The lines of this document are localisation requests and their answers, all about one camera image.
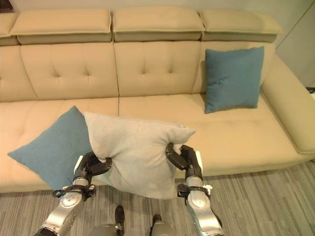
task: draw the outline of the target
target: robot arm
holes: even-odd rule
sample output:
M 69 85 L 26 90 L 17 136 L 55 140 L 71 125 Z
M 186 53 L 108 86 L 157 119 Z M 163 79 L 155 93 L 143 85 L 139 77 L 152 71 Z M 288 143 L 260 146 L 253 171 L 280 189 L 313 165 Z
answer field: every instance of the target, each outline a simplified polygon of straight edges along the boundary
M 35 236 L 66 235 L 76 216 L 82 211 L 84 202 L 95 196 L 95 186 L 91 184 L 92 176 L 109 171 L 111 164 L 111 158 L 107 158 L 105 163 L 101 163 L 93 152 L 85 154 L 75 170 L 73 185 L 54 191 L 54 197 L 61 197 L 60 203 Z
M 185 170 L 185 184 L 179 184 L 179 197 L 185 198 L 188 211 L 192 216 L 198 236 L 223 236 L 220 219 L 211 209 L 210 194 L 212 186 L 203 185 L 201 158 L 198 161 L 196 152 L 183 145 L 181 154 L 174 151 L 174 144 L 169 143 L 165 151 L 166 157 L 180 170 Z

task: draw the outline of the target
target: throw pillow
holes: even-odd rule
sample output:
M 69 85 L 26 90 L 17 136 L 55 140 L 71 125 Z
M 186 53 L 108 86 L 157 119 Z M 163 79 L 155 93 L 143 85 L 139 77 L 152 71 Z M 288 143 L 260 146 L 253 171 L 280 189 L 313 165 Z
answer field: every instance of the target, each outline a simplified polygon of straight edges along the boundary
M 8 153 L 53 189 L 71 185 L 80 155 L 92 151 L 84 116 L 74 106 L 29 144 Z
M 206 49 L 205 113 L 236 106 L 256 108 L 264 47 L 218 52 Z
M 102 161 L 112 158 L 109 172 L 98 176 L 121 191 L 149 198 L 170 199 L 176 196 L 175 166 L 165 156 L 165 148 L 175 144 L 179 151 L 194 130 L 179 124 L 128 119 L 84 113 L 90 142 Z

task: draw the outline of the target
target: floor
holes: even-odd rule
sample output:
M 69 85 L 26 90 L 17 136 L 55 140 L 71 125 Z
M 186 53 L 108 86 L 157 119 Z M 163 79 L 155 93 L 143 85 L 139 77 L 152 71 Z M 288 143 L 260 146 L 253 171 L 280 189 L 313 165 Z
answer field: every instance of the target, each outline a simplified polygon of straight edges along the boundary
M 315 236 L 315 162 L 284 170 L 207 177 L 211 203 L 226 236 Z M 0 194 L 0 235 L 31 236 L 58 204 L 51 191 Z M 68 236 L 87 236 L 93 227 L 114 221 L 123 205 L 126 236 L 148 236 L 155 213 L 178 236 L 196 236 L 183 199 L 168 201 L 97 187 Z

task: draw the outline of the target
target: teal pillow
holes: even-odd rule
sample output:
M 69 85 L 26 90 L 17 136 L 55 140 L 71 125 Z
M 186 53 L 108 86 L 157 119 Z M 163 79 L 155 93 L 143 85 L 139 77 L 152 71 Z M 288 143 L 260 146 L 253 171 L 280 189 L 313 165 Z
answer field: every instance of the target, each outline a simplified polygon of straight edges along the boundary
M 53 189 L 71 185 L 80 155 L 92 151 L 84 116 L 74 106 L 35 140 L 8 153 Z
M 205 113 L 236 106 L 256 108 L 264 47 L 218 52 L 206 49 Z

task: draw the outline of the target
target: sofa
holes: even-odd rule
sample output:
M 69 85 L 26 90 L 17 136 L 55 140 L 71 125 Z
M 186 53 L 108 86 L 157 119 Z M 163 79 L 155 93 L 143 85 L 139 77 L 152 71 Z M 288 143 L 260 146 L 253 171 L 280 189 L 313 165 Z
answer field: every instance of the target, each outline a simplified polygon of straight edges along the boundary
M 268 15 L 174 6 L 54 9 L 0 14 L 0 23 L 0 192 L 50 189 L 7 153 L 74 105 L 195 129 L 186 144 L 201 152 L 205 176 L 315 158 L 315 102 L 275 54 L 272 42 L 283 31 Z M 258 107 L 205 114 L 205 50 L 261 46 Z

